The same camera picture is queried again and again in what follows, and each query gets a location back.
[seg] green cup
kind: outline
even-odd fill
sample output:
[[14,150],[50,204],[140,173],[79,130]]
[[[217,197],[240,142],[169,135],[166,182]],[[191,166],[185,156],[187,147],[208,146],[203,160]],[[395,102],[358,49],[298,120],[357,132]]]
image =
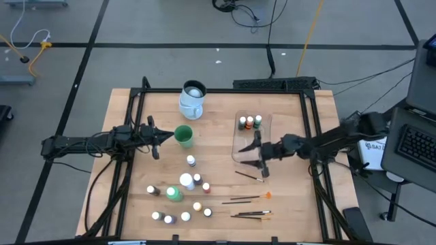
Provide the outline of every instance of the green cup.
[[193,146],[193,132],[188,125],[178,126],[174,131],[174,137],[182,147],[190,148]]

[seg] white cable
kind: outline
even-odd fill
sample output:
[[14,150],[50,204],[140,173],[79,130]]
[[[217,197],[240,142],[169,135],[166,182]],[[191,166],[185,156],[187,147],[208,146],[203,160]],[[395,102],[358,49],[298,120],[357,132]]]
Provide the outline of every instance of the white cable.
[[20,48],[19,48],[19,47],[15,47],[15,45],[14,45],[14,39],[13,39],[12,37],[14,36],[14,32],[15,32],[16,27],[20,24],[20,22],[21,22],[21,20],[22,20],[22,17],[25,15],[25,12],[26,12],[26,0],[22,0],[22,12],[21,12],[21,16],[20,16],[20,18],[18,19],[18,21],[16,22],[14,28],[12,28],[11,35],[10,35],[11,45],[12,45],[14,48],[19,49],[19,50],[23,50],[23,49],[25,49],[25,48],[28,48],[28,47],[33,43],[33,40],[35,39],[36,35],[37,35],[38,33],[42,32],[42,31],[46,31],[46,32],[47,32],[47,36],[46,36],[46,38],[44,38],[44,40],[42,40],[42,41],[43,41],[43,42],[47,42],[48,39],[50,39],[50,31],[47,30],[47,29],[41,29],[41,30],[35,32],[35,34],[33,34],[32,40],[30,40],[30,42],[29,42],[26,46],[24,46],[24,47],[20,47]]

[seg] wooden table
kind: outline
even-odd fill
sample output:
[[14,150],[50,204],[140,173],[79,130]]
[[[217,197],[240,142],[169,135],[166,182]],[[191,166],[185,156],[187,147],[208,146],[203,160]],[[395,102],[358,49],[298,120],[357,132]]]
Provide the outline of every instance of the wooden table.
[[[129,89],[112,91],[103,131],[123,124],[128,94]],[[338,126],[332,92],[316,91],[315,94],[322,131]],[[231,156],[234,119],[239,110],[273,114],[272,142],[278,142],[285,133],[304,136],[299,96],[209,93],[204,102],[204,113],[199,120],[187,120],[181,115],[178,111],[178,96],[177,93],[147,93],[142,120],[146,121],[148,115],[153,115],[156,126],[168,131],[175,130],[179,125],[190,125],[194,132],[194,147],[183,149],[172,137],[159,148],[160,160],[153,160],[151,154],[136,153],[121,238],[171,240],[173,234],[179,234],[180,240],[271,241],[272,236],[277,236],[280,242],[322,241],[315,190],[307,173],[308,161],[297,156],[282,161],[269,161],[270,177],[265,183],[261,183],[235,174],[234,171],[238,170],[260,176],[260,171],[234,162]],[[307,107],[311,131],[315,135],[309,100]],[[186,163],[186,156],[189,154],[197,160],[195,167]],[[340,154],[337,160],[347,163],[344,154]],[[108,156],[95,160],[90,183],[108,161]],[[108,202],[113,170],[114,164],[102,174],[93,189],[90,224],[101,214]],[[201,174],[204,181],[211,184],[211,193],[204,194],[199,187],[194,191],[187,191],[182,187],[178,179],[185,172]],[[344,167],[330,164],[330,174],[338,209],[358,206],[350,172]],[[177,185],[185,198],[181,203],[173,203],[165,195],[149,195],[146,187],[151,184],[160,188],[163,193],[168,186]],[[268,191],[272,193],[272,199],[259,199],[257,203],[249,204],[221,204],[231,197],[262,195]],[[207,218],[202,212],[194,211],[192,204],[195,201],[211,208],[213,216]],[[77,234],[84,233],[84,207],[85,203]],[[230,218],[231,214],[254,210],[272,210],[274,215],[269,216],[270,220],[263,221]],[[167,225],[163,221],[155,221],[151,218],[154,211],[178,216],[178,222]],[[180,219],[180,214],[186,211],[191,214],[189,222]],[[115,208],[110,234],[114,233],[117,212],[118,208]],[[329,212],[326,213],[326,218],[329,221],[330,237],[333,238]]]

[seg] clear plastic tray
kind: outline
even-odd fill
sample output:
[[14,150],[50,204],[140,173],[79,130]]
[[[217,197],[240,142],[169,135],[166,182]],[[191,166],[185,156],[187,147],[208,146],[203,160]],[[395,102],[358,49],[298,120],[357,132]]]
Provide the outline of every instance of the clear plastic tray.
[[[252,127],[250,130],[248,129],[238,129],[239,118],[241,116],[252,116],[253,118],[256,115],[262,116],[262,122],[258,129],[254,129]],[[269,142],[271,137],[271,121],[273,116],[264,112],[256,112],[256,111],[246,111],[241,110],[236,113],[234,120],[234,133],[233,133],[233,149],[232,149],[232,158],[234,161],[240,163],[241,161],[254,161],[259,160],[259,148],[255,150],[251,150],[248,152],[238,152],[239,150],[249,146],[254,140],[254,131],[259,130],[260,135],[262,136],[262,142]]]

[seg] green paint bottle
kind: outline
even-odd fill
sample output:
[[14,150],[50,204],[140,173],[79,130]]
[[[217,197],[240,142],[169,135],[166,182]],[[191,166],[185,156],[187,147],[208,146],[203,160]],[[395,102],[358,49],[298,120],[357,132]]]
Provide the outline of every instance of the green paint bottle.
[[168,189],[166,189],[166,196],[171,201],[182,201],[183,200],[183,194],[175,186],[170,186],[170,187],[168,187]]

